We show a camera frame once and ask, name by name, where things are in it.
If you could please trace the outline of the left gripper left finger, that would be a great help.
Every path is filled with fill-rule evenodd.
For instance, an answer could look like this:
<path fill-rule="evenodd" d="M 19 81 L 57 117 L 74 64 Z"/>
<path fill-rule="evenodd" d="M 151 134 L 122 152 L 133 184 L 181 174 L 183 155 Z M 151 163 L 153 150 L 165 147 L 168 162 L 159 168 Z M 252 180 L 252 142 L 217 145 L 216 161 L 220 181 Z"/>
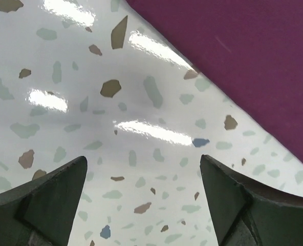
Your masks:
<path fill-rule="evenodd" d="M 0 193 L 0 245 L 67 245 L 87 173 L 79 156 Z"/>

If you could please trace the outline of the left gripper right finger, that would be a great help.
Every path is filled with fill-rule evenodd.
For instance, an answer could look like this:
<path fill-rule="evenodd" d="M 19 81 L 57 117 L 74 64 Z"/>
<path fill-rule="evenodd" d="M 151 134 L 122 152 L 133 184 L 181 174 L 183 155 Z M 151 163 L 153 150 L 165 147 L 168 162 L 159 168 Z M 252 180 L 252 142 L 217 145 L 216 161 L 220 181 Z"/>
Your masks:
<path fill-rule="evenodd" d="M 209 155 L 200 162 L 219 245 L 303 246 L 303 197 L 227 167 Z"/>

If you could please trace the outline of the purple cloth wrap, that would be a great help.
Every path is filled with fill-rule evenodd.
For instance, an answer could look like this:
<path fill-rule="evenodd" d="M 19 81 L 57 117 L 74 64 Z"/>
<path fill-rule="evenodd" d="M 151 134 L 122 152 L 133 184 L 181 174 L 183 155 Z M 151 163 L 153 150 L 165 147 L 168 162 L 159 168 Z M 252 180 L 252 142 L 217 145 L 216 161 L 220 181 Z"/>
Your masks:
<path fill-rule="evenodd" d="M 303 163 L 303 1 L 129 1 Z"/>

